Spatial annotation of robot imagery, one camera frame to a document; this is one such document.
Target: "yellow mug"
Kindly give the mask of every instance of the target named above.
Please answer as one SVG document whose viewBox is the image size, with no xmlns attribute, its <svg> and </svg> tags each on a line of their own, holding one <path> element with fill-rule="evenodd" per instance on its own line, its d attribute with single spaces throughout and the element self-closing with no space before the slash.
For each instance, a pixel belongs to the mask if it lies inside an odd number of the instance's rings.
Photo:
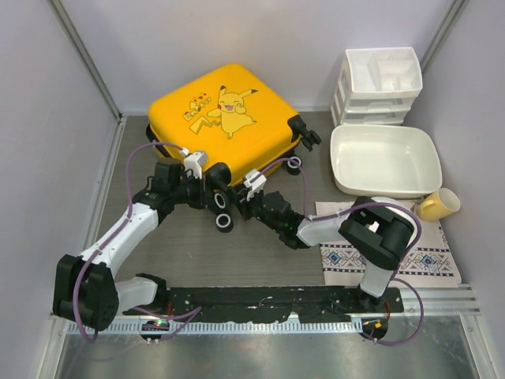
<svg viewBox="0 0 505 379">
<path fill-rule="evenodd" d="M 435 221 L 457 212 L 461 202 L 454 192 L 441 188 L 432 193 L 417 207 L 417 214 L 424 221 Z"/>
</svg>

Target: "pikachu sticker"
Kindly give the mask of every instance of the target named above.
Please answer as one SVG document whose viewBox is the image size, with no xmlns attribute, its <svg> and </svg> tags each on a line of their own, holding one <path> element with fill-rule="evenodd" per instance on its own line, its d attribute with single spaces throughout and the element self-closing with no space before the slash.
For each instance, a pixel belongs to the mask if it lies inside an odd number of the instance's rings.
<svg viewBox="0 0 505 379">
<path fill-rule="evenodd" d="M 233 138 L 238 130 L 256 122 L 247 114 L 244 106 L 244 98 L 255 92 L 256 89 L 248 89 L 241 93 L 226 93 L 226 87 L 222 85 L 219 89 L 218 107 L 207 113 L 207 116 L 220 118 L 220 122 L 209 122 L 205 117 L 200 117 L 189 128 L 198 134 L 202 126 L 221 125 L 223 132 L 228 134 L 228 139 Z"/>
</svg>

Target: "white rug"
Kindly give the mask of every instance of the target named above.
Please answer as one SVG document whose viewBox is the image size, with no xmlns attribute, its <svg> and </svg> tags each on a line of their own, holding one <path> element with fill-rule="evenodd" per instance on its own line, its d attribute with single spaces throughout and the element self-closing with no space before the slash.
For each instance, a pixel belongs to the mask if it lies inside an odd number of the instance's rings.
<svg viewBox="0 0 505 379">
<path fill-rule="evenodd" d="M 400 201 L 412 209 L 415 201 Z M 342 203 L 316 202 L 317 215 L 327 215 L 349 208 L 352 201 Z M 457 287 L 461 275 L 452 257 L 449 245 L 439 221 L 421 221 L 422 235 L 415 251 L 407 254 L 398 270 L 397 277 L 408 281 L 415 287 Z M 335 286 L 357 286 L 360 283 L 365 265 L 361 255 L 345 239 L 322 243 L 324 282 Z M 391 282 L 394 287 L 401 287 Z"/>
</svg>

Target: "small pikachu drawing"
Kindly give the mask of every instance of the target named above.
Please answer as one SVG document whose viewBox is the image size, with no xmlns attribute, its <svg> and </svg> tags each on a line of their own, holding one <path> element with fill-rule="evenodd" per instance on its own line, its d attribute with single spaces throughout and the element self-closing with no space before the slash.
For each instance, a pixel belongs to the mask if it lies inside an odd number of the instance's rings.
<svg viewBox="0 0 505 379">
<path fill-rule="evenodd" d="M 219 89 L 218 107 L 207 113 L 210 117 L 221 118 L 221 128 L 228 133 L 228 139 L 234 136 L 238 130 L 247 125 L 252 125 L 256 121 L 246 114 L 244 107 L 244 97 L 257 92 L 256 89 L 248 89 L 242 93 L 226 93 L 224 85 Z"/>
</svg>

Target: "suitcase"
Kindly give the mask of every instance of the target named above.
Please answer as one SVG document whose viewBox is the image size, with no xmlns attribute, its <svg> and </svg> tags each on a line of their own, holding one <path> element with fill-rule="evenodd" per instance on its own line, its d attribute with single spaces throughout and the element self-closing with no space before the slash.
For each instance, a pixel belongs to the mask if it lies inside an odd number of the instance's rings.
<svg viewBox="0 0 505 379">
<path fill-rule="evenodd" d="M 205 151 L 204 175 L 216 189 L 237 186 L 253 168 L 312 150 L 319 136 L 300 115 L 244 66 L 230 63 L 156 100 L 148 112 L 150 141 Z M 183 160 L 171 147 L 161 156 Z"/>
</svg>

